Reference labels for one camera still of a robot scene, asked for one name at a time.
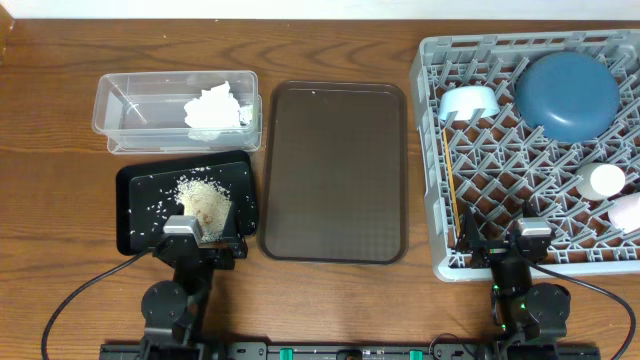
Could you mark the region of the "rice grains pile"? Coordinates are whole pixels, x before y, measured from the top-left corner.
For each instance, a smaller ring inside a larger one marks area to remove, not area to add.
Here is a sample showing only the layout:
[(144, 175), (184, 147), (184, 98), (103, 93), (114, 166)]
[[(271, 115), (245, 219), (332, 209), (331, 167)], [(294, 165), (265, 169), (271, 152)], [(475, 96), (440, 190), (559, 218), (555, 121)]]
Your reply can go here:
[(193, 179), (176, 187), (176, 202), (185, 216), (195, 216), (202, 230), (202, 243), (218, 241), (232, 202), (230, 192), (218, 182)]

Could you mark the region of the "wooden chopstick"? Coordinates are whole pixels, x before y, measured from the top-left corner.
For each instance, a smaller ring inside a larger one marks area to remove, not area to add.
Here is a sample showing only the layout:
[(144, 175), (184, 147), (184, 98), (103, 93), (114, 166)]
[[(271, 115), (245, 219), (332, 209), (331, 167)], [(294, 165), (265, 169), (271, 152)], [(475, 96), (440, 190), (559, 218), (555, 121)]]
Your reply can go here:
[(454, 226), (455, 226), (454, 230), (455, 230), (456, 239), (457, 239), (459, 238), (460, 231), (461, 231), (460, 215), (459, 215), (459, 208), (457, 204), (457, 196), (456, 196), (455, 183), (453, 178), (453, 168), (452, 168), (449, 142), (448, 142), (446, 129), (442, 130), (442, 140), (443, 140), (443, 147), (444, 147), (444, 158), (446, 162), (447, 179), (448, 179), (450, 197), (451, 197), (451, 207), (452, 207)]

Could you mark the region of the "cream paper cup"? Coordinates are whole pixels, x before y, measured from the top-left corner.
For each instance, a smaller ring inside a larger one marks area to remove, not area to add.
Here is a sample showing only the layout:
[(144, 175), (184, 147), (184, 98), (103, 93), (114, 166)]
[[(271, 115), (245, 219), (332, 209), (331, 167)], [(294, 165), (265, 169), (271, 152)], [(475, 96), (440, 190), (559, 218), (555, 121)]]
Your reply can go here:
[(625, 185), (625, 173), (616, 165), (586, 164), (576, 171), (582, 181), (576, 186), (579, 194), (592, 201), (605, 200), (618, 194)]

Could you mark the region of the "pink-lined paper cup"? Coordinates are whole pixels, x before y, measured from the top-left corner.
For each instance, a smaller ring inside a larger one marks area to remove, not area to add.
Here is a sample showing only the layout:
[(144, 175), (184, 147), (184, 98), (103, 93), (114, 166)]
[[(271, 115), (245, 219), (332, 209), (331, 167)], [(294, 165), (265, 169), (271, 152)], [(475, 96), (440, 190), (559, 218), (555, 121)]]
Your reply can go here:
[(639, 194), (634, 193), (615, 200), (614, 206), (608, 211), (611, 224), (625, 234), (640, 227)]

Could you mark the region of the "white tissue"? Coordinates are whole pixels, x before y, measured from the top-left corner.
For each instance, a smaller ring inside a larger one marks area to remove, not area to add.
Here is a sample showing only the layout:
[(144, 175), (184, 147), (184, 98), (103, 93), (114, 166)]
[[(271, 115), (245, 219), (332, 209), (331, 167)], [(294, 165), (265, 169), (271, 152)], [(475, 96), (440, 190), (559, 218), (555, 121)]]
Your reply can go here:
[(190, 127), (188, 137), (199, 141), (213, 141), (222, 130), (247, 125), (239, 101), (230, 92), (230, 84), (202, 90), (199, 98), (184, 105), (185, 124)]

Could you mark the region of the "light blue bowl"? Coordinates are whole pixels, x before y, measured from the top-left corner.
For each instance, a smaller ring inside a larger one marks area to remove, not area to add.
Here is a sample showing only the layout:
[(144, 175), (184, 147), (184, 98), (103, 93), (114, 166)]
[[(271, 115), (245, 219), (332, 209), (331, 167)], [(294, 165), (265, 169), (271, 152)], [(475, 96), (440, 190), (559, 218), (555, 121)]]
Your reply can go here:
[(494, 116), (500, 112), (494, 90), (487, 86), (463, 86), (448, 90), (442, 95), (438, 118), (446, 120), (455, 112), (455, 121), (468, 121), (479, 109), (483, 110), (481, 117)]

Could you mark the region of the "dark blue plate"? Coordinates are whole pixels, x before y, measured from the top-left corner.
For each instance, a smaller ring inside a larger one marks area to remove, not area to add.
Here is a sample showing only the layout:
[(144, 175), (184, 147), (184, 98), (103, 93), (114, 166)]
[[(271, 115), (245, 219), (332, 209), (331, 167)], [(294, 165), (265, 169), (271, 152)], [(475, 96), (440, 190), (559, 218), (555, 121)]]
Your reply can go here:
[(564, 143), (603, 134), (614, 122), (619, 100), (618, 84), (608, 68), (574, 52), (540, 58), (515, 86), (515, 105), (526, 124)]

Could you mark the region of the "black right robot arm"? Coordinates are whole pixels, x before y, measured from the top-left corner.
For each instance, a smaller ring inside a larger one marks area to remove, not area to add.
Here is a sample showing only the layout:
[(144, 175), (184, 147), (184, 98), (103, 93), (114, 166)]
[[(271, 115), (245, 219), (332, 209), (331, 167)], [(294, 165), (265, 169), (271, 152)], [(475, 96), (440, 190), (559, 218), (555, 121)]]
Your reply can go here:
[(535, 283), (531, 269), (547, 255), (554, 231), (529, 206), (501, 240), (484, 240), (474, 213), (462, 216), (456, 248), (471, 254), (471, 264), (486, 265), (492, 277), (493, 321), (502, 334), (489, 342), (467, 343), (441, 335), (428, 346), (267, 345), (229, 346), (232, 360), (426, 360), (560, 359), (557, 341), (567, 334), (571, 295), (560, 285)]

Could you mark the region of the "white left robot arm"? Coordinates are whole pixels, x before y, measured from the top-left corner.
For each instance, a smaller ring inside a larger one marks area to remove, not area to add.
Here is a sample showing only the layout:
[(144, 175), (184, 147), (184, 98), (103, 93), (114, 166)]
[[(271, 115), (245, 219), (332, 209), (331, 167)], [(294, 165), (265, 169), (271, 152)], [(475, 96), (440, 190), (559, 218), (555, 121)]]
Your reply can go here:
[(201, 247), (191, 234), (164, 234), (149, 249), (174, 275), (152, 285), (143, 296), (145, 327), (138, 357), (224, 359), (226, 346), (203, 334), (203, 321), (214, 272), (232, 270), (237, 259), (247, 257), (245, 240), (235, 235)]

